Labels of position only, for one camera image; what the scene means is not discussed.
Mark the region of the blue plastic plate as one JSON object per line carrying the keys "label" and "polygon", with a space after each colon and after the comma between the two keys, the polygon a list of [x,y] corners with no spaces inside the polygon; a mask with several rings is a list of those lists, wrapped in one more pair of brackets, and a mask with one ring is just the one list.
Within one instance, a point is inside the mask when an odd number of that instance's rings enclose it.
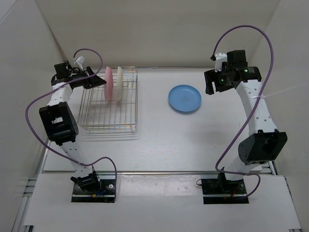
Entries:
{"label": "blue plastic plate", "polygon": [[190,114],[201,106],[200,92],[190,85],[177,85],[168,94],[170,106],[177,112]]}

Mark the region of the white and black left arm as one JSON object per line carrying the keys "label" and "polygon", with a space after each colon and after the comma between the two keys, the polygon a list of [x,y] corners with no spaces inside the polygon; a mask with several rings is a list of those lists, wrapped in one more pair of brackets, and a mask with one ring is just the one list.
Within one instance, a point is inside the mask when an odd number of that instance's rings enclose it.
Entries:
{"label": "white and black left arm", "polygon": [[49,140],[55,142],[63,150],[65,156],[70,158],[75,170],[75,176],[71,177],[71,180],[82,191],[95,194],[101,190],[101,181],[93,166],[86,167],[81,165],[85,160],[76,140],[79,134],[79,127],[70,110],[68,101],[74,88],[83,87],[91,89],[102,86],[107,82],[95,75],[94,77],[78,80],[63,87],[63,84],[71,80],[87,77],[94,74],[94,72],[89,66],[85,70],[81,70],[79,67],[72,67],[68,61],[56,64],[54,68],[56,74],[52,77],[51,84],[53,90],[58,87],[60,90],[52,94],[48,105],[39,109],[39,114]]}

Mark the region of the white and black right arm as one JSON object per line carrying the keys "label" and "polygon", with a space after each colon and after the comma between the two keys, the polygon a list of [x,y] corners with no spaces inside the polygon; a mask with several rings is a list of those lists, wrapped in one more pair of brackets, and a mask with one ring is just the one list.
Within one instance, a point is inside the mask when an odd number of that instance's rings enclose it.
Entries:
{"label": "white and black right arm", "polygon": [[211,57],[215,68],[204,73],[206,94],[235,89],[248,119],[248,138],[238,145],[238,156],[223,168],[217,188],[228,193],[255,167],[274,161],[287,142],[287,134],[272,121],[262,89],[262,76],[257,67],[249,66],[244,50],[218,53]]}

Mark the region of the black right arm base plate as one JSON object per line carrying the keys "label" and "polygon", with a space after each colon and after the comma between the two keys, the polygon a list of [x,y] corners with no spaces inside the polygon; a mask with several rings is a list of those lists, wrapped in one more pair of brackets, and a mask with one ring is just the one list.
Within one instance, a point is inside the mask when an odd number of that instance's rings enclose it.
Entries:
{"label": "black right arm base plate", "polygon": [[196,185],[202,187],[203,204],[249,203],[243,179],[230,181],[218,174],[217,178],[198,179]]}

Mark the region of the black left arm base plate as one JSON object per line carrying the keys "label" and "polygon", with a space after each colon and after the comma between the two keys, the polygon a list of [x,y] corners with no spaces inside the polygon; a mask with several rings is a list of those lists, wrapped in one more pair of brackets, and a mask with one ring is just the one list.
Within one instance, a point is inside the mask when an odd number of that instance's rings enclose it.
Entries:
{"label": "black left arm base plate", "polygon": [[116,180],[100,179],[97,172],[86,177],[71,177],[74,183],[71,202],[73,203],[115,203]]}

